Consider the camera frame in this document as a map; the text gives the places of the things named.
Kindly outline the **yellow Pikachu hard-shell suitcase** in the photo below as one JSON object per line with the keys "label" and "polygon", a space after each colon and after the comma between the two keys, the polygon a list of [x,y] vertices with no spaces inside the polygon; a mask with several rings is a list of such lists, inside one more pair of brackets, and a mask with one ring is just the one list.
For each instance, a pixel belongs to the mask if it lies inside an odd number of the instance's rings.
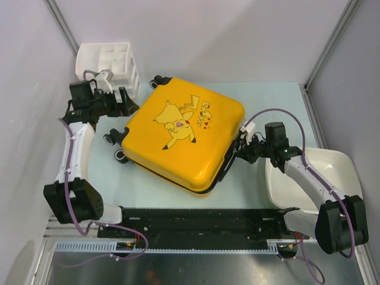
{"label": "yellow Pikachu hard-shell suitcase", "polygon": [[189,192],[206,195],[223,179],[245,118],[241,102],[180,78],[156,75],[152,94],[124,131],[104,135],[118,144],[115,159],[136,165]]}

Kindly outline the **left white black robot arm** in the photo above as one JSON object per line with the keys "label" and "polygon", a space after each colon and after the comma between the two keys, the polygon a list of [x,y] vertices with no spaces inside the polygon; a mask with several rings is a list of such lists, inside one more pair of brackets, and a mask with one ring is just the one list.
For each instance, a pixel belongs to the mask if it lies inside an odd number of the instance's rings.
{"label": "left white black robot arm", "polygon": [[125,237],[130,233],[131,222],[122,217],[121,207],[104,203],[89,183],[88,164],[100,117],[129,117],[139,106],[126,88],[111,90],[95,79],[71,83],[69,90],[71,99],[60,118],[65,128],[62,163],[54,183],[43,188],[43,195],[59,223],[109,223],[116,236]]}

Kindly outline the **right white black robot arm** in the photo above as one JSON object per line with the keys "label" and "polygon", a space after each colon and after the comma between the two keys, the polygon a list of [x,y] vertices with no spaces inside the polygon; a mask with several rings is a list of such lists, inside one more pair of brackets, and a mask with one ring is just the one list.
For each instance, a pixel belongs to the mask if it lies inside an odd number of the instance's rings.
{"label": "right white black robot arm", "polygon": [[365,202],[349,196],[321,174],[306,158],[304,150],[291,146],[282,122],[265,125],[265,139],[255,133],[253,122],[245,122],[237,135],[234,157],[250,164],[269,159],[273,167],[292,179],[311,199],[317,214],[294,208],[275,221],[274,232],[288,238],[295,231],[310,236],[327,254],[354,250],[369,240]]}

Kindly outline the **white plastic drawer organizer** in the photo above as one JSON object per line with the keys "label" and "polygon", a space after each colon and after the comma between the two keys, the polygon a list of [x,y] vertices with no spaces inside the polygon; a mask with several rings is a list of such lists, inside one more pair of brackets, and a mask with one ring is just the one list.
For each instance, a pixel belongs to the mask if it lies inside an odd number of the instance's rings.
{"label": "white plastic drawer organizer", "polygon": [[75,62],[78,79],[92,79],[92,72],[98,73],[102,70],[113,73],[111,84],[114,87],[125,87],[131,99],[138,97],[140,76],[130,43],[81,44]]}

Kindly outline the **light blue table mat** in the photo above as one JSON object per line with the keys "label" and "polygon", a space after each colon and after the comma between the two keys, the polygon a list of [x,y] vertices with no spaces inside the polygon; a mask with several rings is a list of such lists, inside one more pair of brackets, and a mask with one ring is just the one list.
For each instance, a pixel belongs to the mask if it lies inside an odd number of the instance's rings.
{"label": "light blue table mat", "polygon": [[[246,117],[268,108],[285,109],[300,120],[306,144],[315,147],[311,123],[297,83],[203,83],[203,87],[240,101]],[[134,165],[118,163],[117,146],[103,135],[123,130],[127,118],[102,117],[91,142],[88,178],[107,204],[128,208],[272,208],[267,195],[265,160],[236,159],[224,179],[207,195],[195,195]]]}

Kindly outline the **white plastic tray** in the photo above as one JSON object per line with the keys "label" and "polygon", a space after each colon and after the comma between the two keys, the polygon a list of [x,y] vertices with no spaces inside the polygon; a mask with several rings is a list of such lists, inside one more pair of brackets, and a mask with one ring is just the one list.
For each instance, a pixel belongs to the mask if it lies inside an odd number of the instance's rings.
{"label": "white plastic tray", "polygon": [[[329,182],[348,196],[363,197],[359,177],[351,159],[342,152],[322,148],[306,148],[306,158]],[[265,161],[265,178],[270,201],[278,208],[297,207],[318,214],[317,207],[290,177]]]}

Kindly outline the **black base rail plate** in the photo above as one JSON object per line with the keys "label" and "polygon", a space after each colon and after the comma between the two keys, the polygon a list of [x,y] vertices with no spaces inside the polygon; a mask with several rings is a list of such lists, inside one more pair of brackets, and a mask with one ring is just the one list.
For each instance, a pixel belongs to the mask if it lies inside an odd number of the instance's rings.
{"label": "black base rail plate", "polygon": [[268,240],[296,235],[275,209],[122,209],[121,229],[102,227],[98,238],[127,239],[141,232],[154,249],[263,249]]}

